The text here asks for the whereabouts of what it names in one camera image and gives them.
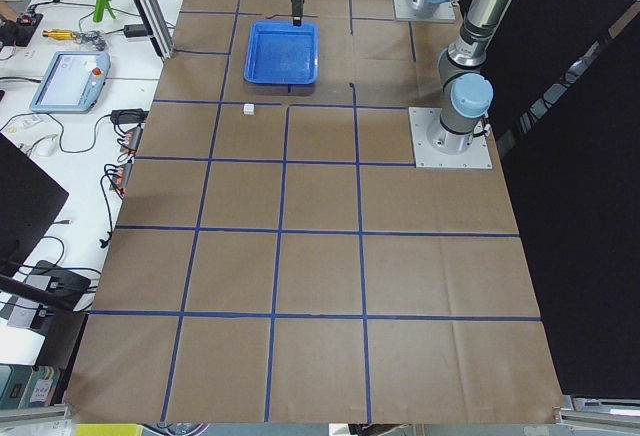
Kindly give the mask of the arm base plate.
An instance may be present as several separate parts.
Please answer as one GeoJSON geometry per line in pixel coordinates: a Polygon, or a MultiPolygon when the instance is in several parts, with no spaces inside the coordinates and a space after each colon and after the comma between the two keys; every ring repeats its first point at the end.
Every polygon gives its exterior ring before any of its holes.
{"type": "Polygon", "coordinates": [[[477,122],[471,133],[458,135],[441,125],[440,113],[440,108],[408,108],[415,167],[435,170],[492,170],[482,121],[477,122]]]}
{"type": "Polygon", "coordinates": [[[453,24],[456,16],[451,1],[393,0],[396,21],[453,24]]]}

